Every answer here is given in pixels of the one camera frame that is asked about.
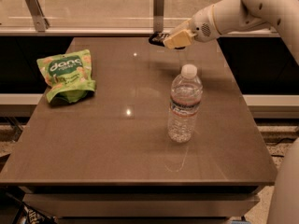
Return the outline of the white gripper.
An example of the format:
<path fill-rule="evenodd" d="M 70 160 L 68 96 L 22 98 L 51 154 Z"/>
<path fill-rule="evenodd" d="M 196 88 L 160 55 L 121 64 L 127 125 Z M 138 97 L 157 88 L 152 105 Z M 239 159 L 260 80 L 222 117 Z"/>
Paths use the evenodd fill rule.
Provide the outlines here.
<path fill-rule="evenodd" d="M 186 20 L 173 28 L 163 44 L 168 49 L 179 49 L 188 47 L 193 39 L 208 42 L 219 38 L 220 35 L 214 21 L 214 5 L 211 5 L 196 12 L 191 20 Z"/>

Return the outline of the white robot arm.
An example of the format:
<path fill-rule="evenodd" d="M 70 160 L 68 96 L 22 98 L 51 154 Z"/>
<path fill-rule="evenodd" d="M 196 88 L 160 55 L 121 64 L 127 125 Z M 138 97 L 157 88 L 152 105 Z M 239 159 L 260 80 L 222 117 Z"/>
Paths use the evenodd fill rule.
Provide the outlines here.
<path fill-rule="evenodd" d="M 195 13 L 164 41 L 169 49 L 207 42 L 230 32 L 269 24 L 299 62 L 299 0 L 222 0 Z M 299 140 L 289 147 L 280 167 L 267 224 L 299 224 Z"/>

